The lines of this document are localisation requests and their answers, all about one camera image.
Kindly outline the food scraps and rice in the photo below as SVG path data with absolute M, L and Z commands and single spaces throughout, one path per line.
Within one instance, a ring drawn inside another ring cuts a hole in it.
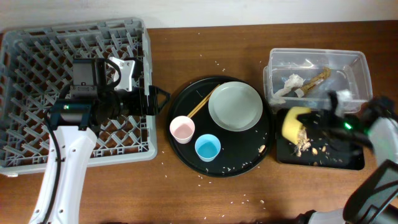
M 313 156 L 316 156 L 319 152 L 326 152 L 329 144 L 324 142 L 320 147 L 312 147 L 313 139 L 307 136 L 307 130 L 301 129 L 298 132 L 296 145 L 294 147 L 294 154 L 300 157 L 303 152 L 310 151 Z

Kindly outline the yellow bowl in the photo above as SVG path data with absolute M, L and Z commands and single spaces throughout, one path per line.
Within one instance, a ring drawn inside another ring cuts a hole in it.
M 282 136 L 295 145 L 306 141 L 307 132 L 297 117 L 309 113 L 311 113 L 310 108 L 296 106 L 289 109 L 282 124 Z

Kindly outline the pink plastic cup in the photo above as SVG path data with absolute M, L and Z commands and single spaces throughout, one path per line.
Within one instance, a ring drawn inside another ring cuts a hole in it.
M 195 123 L 188 116 L 174 118 L 169 126 L 170 133 L 180 144 L 190 142 L 195 132 Z

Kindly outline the white napkin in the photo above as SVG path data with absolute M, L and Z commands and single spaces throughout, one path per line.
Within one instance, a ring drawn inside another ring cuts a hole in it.
M 289 77 L 287 81 L 284 83 L 283 89 L 278 90 L 273 99 L 271 99 L 270 103 L 272 105 L 280 105 L 284 104 L 285 100 L 283 96 L 290 93 L 293 88 L 301 88 L 303 86 L 304 79 L 297 74 L 293 74 Z

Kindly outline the brown snack wrapper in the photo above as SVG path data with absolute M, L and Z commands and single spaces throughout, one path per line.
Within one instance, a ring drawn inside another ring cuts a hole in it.
M 307 84 L 295 90 L 295 94 L 298 98 L 305 96 L 315 86 L 321 84 L 331 75 L 331 70 L 328 67 L 324 67 L 323 71 L 317 76 L 313 77 Z

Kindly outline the blue plastic cup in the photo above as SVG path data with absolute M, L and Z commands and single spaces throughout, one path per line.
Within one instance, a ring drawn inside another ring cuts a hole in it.
M 212 134 L 201 135 L 195 142 L 195 152 L 203 162 L 213 161 L 220 151 L 220 140 Z

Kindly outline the grey round plate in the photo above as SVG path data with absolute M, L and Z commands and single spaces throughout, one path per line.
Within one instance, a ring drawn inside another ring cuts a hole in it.
M 221 128 L 240 132 L 252 128 L 262 116 L 260 94 L 247 83 L 226 82 L 216 87 L 208 101 L 212 120 Z

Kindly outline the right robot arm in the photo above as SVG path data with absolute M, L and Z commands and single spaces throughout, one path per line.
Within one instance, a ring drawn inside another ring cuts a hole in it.
M 340 103 L 335 92 L 329 94 L 331 108 L 299 121 L 332 139 L 352 142 L 373 150 L 377 169 L 351 194 L 345 206 L 331 212 L 315 210 L 300 214 L 295 223 L 397 223 L 397 114 L 394 102 L 386 96 L 371 99 L 358 119 L 337 116 Z

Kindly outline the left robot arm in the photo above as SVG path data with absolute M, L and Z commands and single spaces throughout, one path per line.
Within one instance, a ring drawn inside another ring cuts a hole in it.
M 120 116 L 155 116 L 170 93 L 149 85 L 134 87 L 143 72 L 136 58 L 78 58 L 73 80 L 44 115 L 49 155 L 31 223 L 78 223 L 88 161 L 101 125 Z

